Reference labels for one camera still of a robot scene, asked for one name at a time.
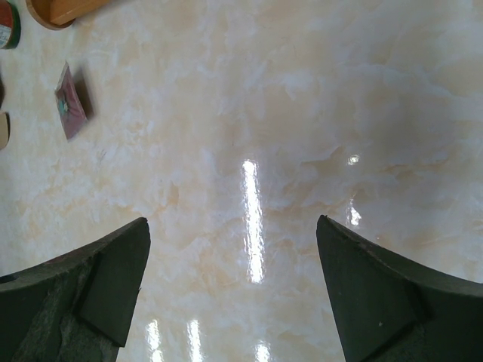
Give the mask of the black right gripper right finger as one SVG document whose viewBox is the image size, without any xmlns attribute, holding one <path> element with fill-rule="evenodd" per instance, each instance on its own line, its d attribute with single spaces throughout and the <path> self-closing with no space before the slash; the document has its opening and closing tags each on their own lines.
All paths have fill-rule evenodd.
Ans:
<svg viewBox="0 0 483 362">
<path fill-rule="evenodd" d="M 482 285 L 421 265 L 327 216 L 316 229 L 347 361 L 480 361 Z"/>
</svg>

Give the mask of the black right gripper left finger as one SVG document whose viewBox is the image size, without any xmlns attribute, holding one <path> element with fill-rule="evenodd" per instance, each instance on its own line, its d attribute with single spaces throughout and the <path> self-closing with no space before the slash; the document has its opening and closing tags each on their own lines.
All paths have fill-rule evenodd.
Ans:
<svg viewBox="0 0 483 362">
<path fill-rule="evenodd" d="M 150 249 L 140 217 L 98 241 L 1 277 L 3 361 L 114 361 Z"/>
</svg>

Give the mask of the brown cardboard box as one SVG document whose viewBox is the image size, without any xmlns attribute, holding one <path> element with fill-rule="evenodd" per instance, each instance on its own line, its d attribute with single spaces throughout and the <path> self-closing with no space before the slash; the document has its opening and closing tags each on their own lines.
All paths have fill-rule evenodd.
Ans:
<svg viewBox="0 0 483 362">
<path fill-rule="evenodd" d="M 7 112 L 2 112 L 0 114 L 0 149 L 3 150 L 10 139 L 11 134 L 11 123 L 10 117 Z"/>
</svg>

